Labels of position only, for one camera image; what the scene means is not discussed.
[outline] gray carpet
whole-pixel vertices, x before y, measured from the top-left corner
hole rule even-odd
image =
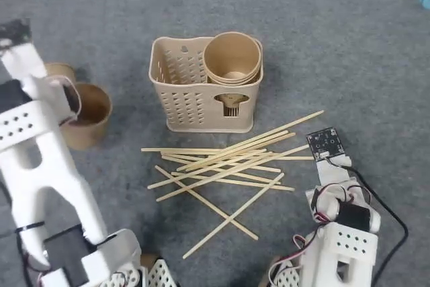
[[[256,286],[274,255],[294,250],[291,236],[315,227],[304,190],[317,184],[316,168],[310,161],[272,163],[297,190],[268,192],[239,216],[260,240],[229,226],[182,260],[221,218],[186,194],[156,203],[175,188],[146,189],[161,179],[153,165],[175,165],[140,153],[140,147],[225,147],[320,109],[327,112],[295,127],[295,138],[272,149],[302,145],[306,133],[337,127],[353,164],[411,228],[379,286],[428,286],[430,11],[416,0],[0,0],[0,22],[18,16],[31,18],[46,62],[69,63],[79,68],[81,80],[112,95],[107,138],[73,157],[108,229],[132,229],[144,251],[161,253],[183,287]],[[152,41],[227,30],[252,34],[264,46],[266,75],[254,129],[169,132],[147,77]],[[199,191],[229,213],[256,192],[222,183]],[[55,233],[77,217],[51,196],[46,212]],[[0,211],[2,231],[12,229],[3,198]],[[378,264],[401,233],[382,212]],[[2,239],[0,249],[0,285],[23,286],[15,238]]]

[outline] chopstick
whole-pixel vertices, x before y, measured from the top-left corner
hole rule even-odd
[[[181,164],[190,163],[189,161],[184,161],[182,159],[178,159],[178,158],[175,158],[175,157],[168,157],[166,155],[161,156],[161,158],[165,159],[167,161],[174,161],[176,163],[181,163]],[[225,171],[225,169],[223,169],[223,168],[215,168],[215,169],[211,169],[210,171],[216,171],[218,173],[221,173],[221,172]],[[262,181],[263,183],[270,183],[270,181],[271,181],[271,179],[268,179],[268,178],[265,178],[265,177],[260,177],[260,176],[245,174],[245,173],[235,173],[233,176],[247,178],[247,179],[253,179],[254,181]]]
[[[177,155],[177,154],[164,155],[164,156],[179,158],[179,159],[185,159],[186,161],[201,161],[203,159],[201,157]],[[230,165],[237,166],[237,165],[240,165],[240,163],[231,163]],[[281,173],[281,169],[279,169],[279,168],[266,167],[266,166],[254,166],[254,167],[250,167],[250,169],[256,169],[258,171],[269,171],[272,173]]]
[[[188,258],[191,254],[196,252],[202,245],[208,242],[216,233],[221,231],[231,220],[234,220],[240,213],[245,211],[252,203],[258,200],[269,188],[275,185],[277,181],[279,181],[284,176],[284,173],[280,173],[271,183],[267,184],[263,189],[261,189],[258,193],[256,193],[251,199],[248,200],[245,204],[243,204],[235,213],[231,214],[228,218],[224,220],[223,223],[218,225],[211,233],[206,235],[202,240],[199,241],[194,247],[192,247],[185,255],[183,255],[183,259]]]
[[[155,165],[155,169],[157,171],[159,171],[160,173],[162,173],[164,176],[172,179],[173,176],[170,175],[169,173],[167,173],[164,169],[162,169],[161,167]],[[177,185],[179,185],[180,187],[184,187],[185,184],[181,183],[180,181],[175,181],[175,183]],[[207,199],[205,199],[203,196],[201,196],[200,194],[196,193],[193,190],[188,191],[188,193],[190,193],[192,196],[194,196],[195,198],[197,198],[201,203],[205,204],[207,207],[209,207],[210,209],[212,209],[213,211],[215,211],[216,213],[218,213],[220,216],[222,216],[223,218],[228,218],[228,214],[225,213],[224,211],[222,211],[221,209],[219,209],[218,207],[216,207],[215,205],[213,205],[211,202],[209,202]],[[236,228],[238,228],[239,230],[242,230],[244,233],[246,233],[248,236],[250,236],[252,239],[254,240],[258,240],[258,236],[251,232],[249,229],[247,229],[246,227],[244,227],[241,223],[233,220],[231,222],[231,224],[233,224]]]
[[[226,159],[227,157],[236,156],[236,155],[239,155],[239,153],[246,153],[247,151],[250,151],[252,149],[258,149],[261,147],[265,147],[267,145],[271,145],[275,142],[293,137],[295,135],[296,135],[295,132],[290,134],[288,132],[288,130],[286,130],[286,131],[280,132],[279,134],[274,134],[272,136],[268,136],[266,138],[256,140],[255,142],[250,142],[246,145],[237,147],[235,149],[228,150],[226,152],[222,151],[217,155],[213,155],[213,156],[208,157],[206,159],[202,159],[201,161],[195,161],[189,165],[179,167],[177,170],[181,171],[181,170],[186,169],[187,171],[191,171],[193,169],[202,168],[203,166],[213,164],[217,161],[221,161],[223,159]]]
[[[179,177],[176,177],[175,179],[166,179],[165,181],[160,181],[160,182],[158,182],[158,183],[154,183],[154,184],[152,184],[152,185],[149,185],[148,186],[148,189],[149,190],[151,190],[151,189],[153,189],[153,188],[157,188],[157,187],[159,187],[159,186],[164,186],[164,185],[167,185],[167,184],[169,184],[169,183],[173,183],[174,181],[179,181],[179,180],[182,180],[182,179],[185,179],[185,178],[188,178],[189,176],[191,176],[191,175],[198,175],[198,174],[201,174],[201,173],[204,173],[204,172],[206,172],[206,171],[211,171],[211,170],[213,170],[213,169],[215,169],[215,168],[219,168],[219,167],[222,167],[222,166],[227,166],[227,165],[229,165],[229,164],[231,164],[231,163],[234,163],[234,162],[236,162],[236,161],[240,161],[240,160],[242,160],[242,159],[245,159],[245,158],[247,158],[247,157],[250,157],[250,156],[253,156],[253,155],[256,155],[256,154],[259,154],[259,153],[263,153],[263,152],[265,152],[266,151],[266,149],[261,149],[260,151],[252,151],[252,152],[250,152],[250,153],[248,153],[248,154],[246,154],[246,155],[244,155],[244,156],[238,156],[238,157],[236,157],[236,158],[234,158],[234,159],[231,159],[231,160],[229,160],[229,161],[223,161],[222,163],[218,163],[218,164],[215,164],[215,165],[212,165],[212,166],[209,166],[209,167],[205,167],[205,168],[202,168],[202,169],[197,169],[197,170],[195,170],[195,171],[193,171],[193,172],[191,172],[191,173],[188,173],[188,174],[185,174],[185,175],[182,175],[182,176],[179,176]]]
[[[178,173],[176,171],[172,171],[172,175],[174,175],[174,176],[180,176],[180,175],[183,175],[183,173]],[[206,179],[206,178],[208,178],[208,176],[193,175],[193,176],[190,176],[189,178],[192,178],[192,179]],[[252,187],[255,187],[255,188],[264,188],[264,186],[265,186],[264,183],[254,183],[253,181],[236,181],[236,180],[227,179],[227,178],[217,179],[217,180],[215,180],[215,182],[217,182],[217,183],[233,184],[233,185],[240,185],[240,186],[252,186]],[[295,188],[291,188],[290,186],[283,186],[283,185],[275,185],[275,186],[272,186],[271,189],[273,189],[273,190],[279,190],[279,191],[289,191],[289,192],[294,192],[296,190]]]
[[[272,160],[276,159],[277,157],[283,157],[283,156],[291,155],[291,154],[296,153],[298,151],[302,151],[304,149],[307,149],[308,147],[309,147],[308,145],[303,145],[303,146],[300,146],[300,147],[297,147],[297,148],[294,148],[294,149],[290,149],[289,151],[284,151],[283,153],[280,153],[280,154],[274,154],[274,155],[272,155],[270,157],[266,157],[266,158],[262,157],[262,156],[257,156],[254,159],[250,159],[249,161],[243,163],[242,165],[234,166],[234,167],[232,167],[230,169],[226,169],[222,173],[215,174],[215,175],[210,176],[210,177],[208,177],[208,178],[206,178],[206,179],[204,179],[202,181],[199,181],[197,183],[193,183],[193,184],[191,184],[189,186],[186,186],[184,188],[181,188],[179,190],[176,190],[176,191],[168,193],[168,194],[166,194],[164,196],[161,196],[160,198],[157,198],[156,201],[160,202],[160,201],[166,200],[167,198],[171,198],[172,196],[176,196],[177,194],[184,193],[184,192],[186,192],[189,189],[205,185],[207,183],[210,183],[211,181],[223,178],[223,177],[228,176],[228,175],[232,175],[232,174],[234,174],[234,173],[236,173],[238,171],[243,171],[244,169],[250,168],[250,166],[257,166],[257,165],[260,165],[260,164],[264,164],[264,163],[266,163],[268,161],[272,161]],[[194,171],[194,172],[186,174],[186,175],[188,175],[188,176],[197,175],[197,174],[194,174],[197,171]],[[176,179],[183,179],[183,176],[176,177]]]
[[[222,149],[218,154],[216,154],[216,155],[212,155],[211,157],[206,158],[206,159],[205,159],[205,161],[206,161],[206,163],[209,163],[211,160],[214,160],[214,159],[218,158],[219,156],[225,156],[225,155],[228,155],[228,154],[229,154],[229,152],[231,152],[231,151],[237,151],[237,149],[238,149],[238,150],[240,150],[240,148],[241,148],[241,147],[243,147],[243,146],[245,146],[245,145],[247,145],[247,144],[250,144],[250,143],[252,143],[252,142],[255,142],[256,140],[259,140],[259,139],[261,139],[261,138],[265,138],[265,137],[267,137],[267,136],[269,136],[269,135],[275,134],[276,132],[279,132],[279,131],[281,131],[281,130],[287,129],[287,128],[292,127],[292,126],[295,126],[295,125],[297,125],[297,124],[299,124],[299,123],[301,123],[301,122],[305,122],[305,121],[307,121],[307,120],[309,120],[309,119],[312,119],[312,118],[314,118],[314,117],[316,117],[316,116],[319,116],[319,115],[320,115],[320,114],[322,114],[322,113],[324,113],[324,110],[321,110],[321,111],[315,112],[315,113],[313,113],[313,114],[310,114],[310,115],[305,116],[305,117],[303,117],[303,118],[297,119],[297,120],[295,120],[295,121],[293,121],[293,122],[290,122],[290,123],[288,123],[288,124],[284,124],[283,126],[280,126],[280,127],[278,127],[278,128],[275,128],[275,129],[273,129],[273,130],[270,130],[270,131],[264,132],[263,134],[260,134],[260,135],[258,135],[258,136],[254,136],[253,138],[250,138],[250,139],[248,139],[248,140],[245,140],[245,141],[239,142],[239,143],[237,143],[237,144],[235,144],[235,145],[229,146],[229,147],[227,147],[227,148],[225,148],[225,149]],[[189,165],[189,167],[186,167],[186,168],[183,168],[183,169],[193,169],[193,167],[195,167],[195,166],[197,166],[197,165],[201,165],[201,164],[202,164],[202,162],[201,162],[201,161],[196,161],[194,164],[190,164],[190,165]]]

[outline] paper cup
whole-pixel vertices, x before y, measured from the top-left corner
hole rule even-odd
[[[48,71],[48,76],[63,75],[68,77],[73,84],[76,83],[75,70],[65,63],[46,63],[45,68]]]
[[[61,127],[67,145],[78,151],[95,146],[105,135],[112,114],[112,102],[107,93],[90,83],[77,83],[81,97],[78,119]]]
[[[205,47],[203,65],[209,78],[216,83],[245,84],[260,70],[261,49],[254,38],[246,34],[219,34]]]

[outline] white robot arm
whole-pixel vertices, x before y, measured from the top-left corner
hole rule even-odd
[[[140,247],[132,231],[108,236],[88,183],[73,163],[59,124],[75,116],[60,80],[47,77],[30,42],[27,21],[0,25],[0,55],[12,80],[0,85],[0,170],[26,251],[50,267],[45,287],[99,286],[120,270],[127,286],[146,286]],[[42,161],[32,165],[29,147]],[[80,225],[52,237],[44,226],[46,189],[53,188],[76,210]]]
[[[321,184],[306,192],[318,227],[306,238],[293,237],[299,250],[271,266],[268,286],[374,287],[386,264],[407,240],[408,229],[362,175],[352,168],[351,159],[345,155],[334,128],[309,134],[307,140]],[[361,183],[350,177],[348,171],[354,173]],[[372,197],[404,229],[404,237],[388,254],[374,277],[372,270],[378,249],[376,234],[381,218],[370,206]]]

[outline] plastic basket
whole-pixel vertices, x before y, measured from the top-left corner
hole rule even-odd
[[[252,83],[237,86],[208,83],[202,55],[211,39],[161,37],[154,41],[149,79],[164,107],[167,127],[176,132],[248,132],[254,123],[263,64]],[[220,101],[220,96],[228,93],[245,95],[246,101],[230,108]]]

